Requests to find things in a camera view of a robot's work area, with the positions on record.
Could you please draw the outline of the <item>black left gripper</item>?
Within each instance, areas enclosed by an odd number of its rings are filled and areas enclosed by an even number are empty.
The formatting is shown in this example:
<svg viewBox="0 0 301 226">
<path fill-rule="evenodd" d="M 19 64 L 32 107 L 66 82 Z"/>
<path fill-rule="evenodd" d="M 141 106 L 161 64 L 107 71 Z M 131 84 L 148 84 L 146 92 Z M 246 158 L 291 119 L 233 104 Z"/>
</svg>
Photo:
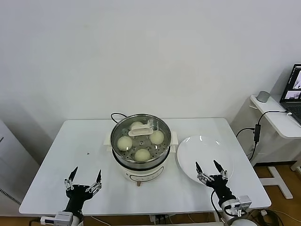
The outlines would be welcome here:
<svg viewBox="0 0 301 226">
<path fill-rule="evenodd" d="M 64 211 L 66 212 L 82 212 L 85 201 L 88 201 L 96 195 L 102 188 L 102 175 L 99 170 L 96 181 L 91 186 L 74 185 L 73 180 L 75 178 L 78 167 L 76 167 L 64 180 L 66 196 L 69 198 L 67 206 Z"/>
</svg>

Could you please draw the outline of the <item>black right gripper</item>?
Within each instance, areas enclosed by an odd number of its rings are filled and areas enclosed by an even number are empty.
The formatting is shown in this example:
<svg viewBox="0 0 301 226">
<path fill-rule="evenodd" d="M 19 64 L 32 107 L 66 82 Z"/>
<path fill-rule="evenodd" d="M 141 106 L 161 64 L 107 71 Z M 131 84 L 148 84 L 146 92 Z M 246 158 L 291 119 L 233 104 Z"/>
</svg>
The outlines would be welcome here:
<svg viewBox="0 0 301 226">
<path fill-rule="evenodd" d="M 207 187 L 212 188 L 218 199 L 219 203 L 224 203 L 228 200 L 235 200 L 236 196 L 232 194 L 232 191 L 227 187 L 228 182 L 228 171 L 224 170 L 221 164 L 219 164 L 216 160 L 214 160 L 214 165 L 220 175 L 207 175 L 204 173 L 198 164 L 198 162 L 195 162 L 196 165 L 196 171 L 197 171 L 197 178 L 201 183 L 206 185 Z"/>
</svg>

